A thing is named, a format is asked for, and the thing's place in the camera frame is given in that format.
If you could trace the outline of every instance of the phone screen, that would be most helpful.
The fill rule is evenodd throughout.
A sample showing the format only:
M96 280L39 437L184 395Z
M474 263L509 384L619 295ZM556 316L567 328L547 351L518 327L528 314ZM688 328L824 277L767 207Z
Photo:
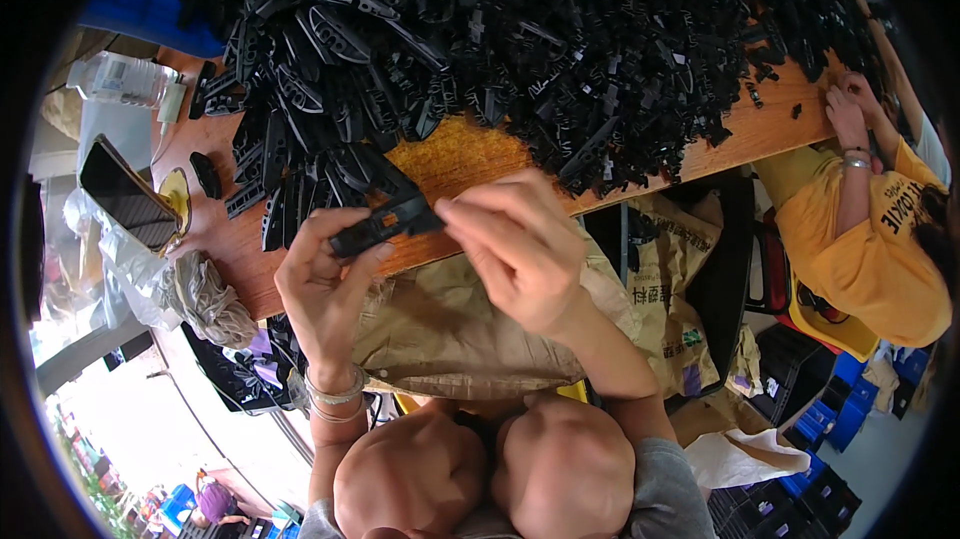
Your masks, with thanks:
M174 210L130 170L105 137L94 139L79 173L79 185L150 251L160 251L177 233Z

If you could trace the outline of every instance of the pile of black plastic parts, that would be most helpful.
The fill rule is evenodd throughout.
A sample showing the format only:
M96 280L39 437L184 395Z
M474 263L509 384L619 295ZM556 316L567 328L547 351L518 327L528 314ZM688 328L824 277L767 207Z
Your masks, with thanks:
M407 206L391 232L436 228L382 154L446 116L506 123L563 188L602 196L648 175L680 180L686 144L730 135L741 79L762 107L757 85L786 57L812 82L833 49L881 89L855 0L181 1L185 24L228 40L226 70L201 77L191 116L246 111L226 208L268 199L265 250L289 245L312 209L364 205L374 190Z

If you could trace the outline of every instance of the wooden table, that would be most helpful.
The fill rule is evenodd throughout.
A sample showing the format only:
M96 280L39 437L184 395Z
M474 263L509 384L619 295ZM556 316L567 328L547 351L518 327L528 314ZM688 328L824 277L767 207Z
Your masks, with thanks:
M184 82L190 85L203 64L199 58L167 48L160 50L157 59L161 64L184 73ZM741 89L740 100L733 104L730 116L725 119L726 128L733 133L731 137L716 148L702 139L686 148L680 172L684 181L833 136L821 101L828 77L842 74L843 66L831 57L830 72L821 77L819 86L811 85L792 61L778 66L776 71L779 81L768 80L757 87L764 103L762 109L755 108L746 89ZM254 320L276 315L282 312L282 304L273 276L286 251L260 251L260 221L264 205L258 204L234 220L227 220L223 201L204 195L188 161L193 151L206 154L220 174L223 194L230 196L235 192L231 147L242 115L189 120L186 111L190 95L191 91L187 91L179 122L168 129L161 152L152 166L156 185L160 185L163 178L176 168L182 168L187 175L192 208L190 226L182 246L174 251L173 257L188 249L204 252L216 264L223 281L234 286ZM802 104L802 113L794 120L790 112L797 103ZM159 140L160 125L155 122L152 130L154 150L158 148ZM468 125L463 116L445 120L424 142L401 143L387 157L419 185L431 205L438 197L454 197L474 185L533 166L519 140L498 130ZM570 199L559 190L557 193L570 216L576 216L666 186L665 179L656 177L650 179L647 188L631 185L626 191L615 191L604 199L597 199L592 192L577 199ZM401 235L395 242L397 249L381 270L385 275L413 269L460 251L458 244L443 233L415 237Z

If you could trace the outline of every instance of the silver bracelet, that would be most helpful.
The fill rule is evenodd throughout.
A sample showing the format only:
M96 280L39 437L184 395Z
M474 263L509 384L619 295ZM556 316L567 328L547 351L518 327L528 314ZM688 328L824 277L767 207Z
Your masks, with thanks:
M338 393L336 395L330 395L330 393L324 393L317 387L313 386L313 383L310 382L310 367L307 366L306 374L303 375L303 381L306 384L306 390L310 393L311 401L320 402L321 404L327 404L328 406L338 406L340 404L345 404L353 400L356 396L360 395L364 387L367 384L367 380L370 378L367 376L367 371L358 366L357 364L353 365L353 375L354 382L353 387L347 389L343 393Z
M335 425L342 425L344 423L354 420L361 413L366 413L367 411L367 402L361 398L357 402L357 411L350 414L345 418L339 416L334 416L333 414L328 414L320 409L316 401L310 400L310 412L316 414L319 418L325 420L326 422L333 423Z
M844 156L843 166L845 169L854 168L854 169L872 169L869 161L858 158L857 156Z

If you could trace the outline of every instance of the bottle label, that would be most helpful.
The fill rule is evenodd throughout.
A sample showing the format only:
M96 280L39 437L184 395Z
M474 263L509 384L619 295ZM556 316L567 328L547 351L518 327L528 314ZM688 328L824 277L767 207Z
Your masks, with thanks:
M126 58L111 54L97 70L93 94L101 100L119 100L123 96L123 81L129 68Z

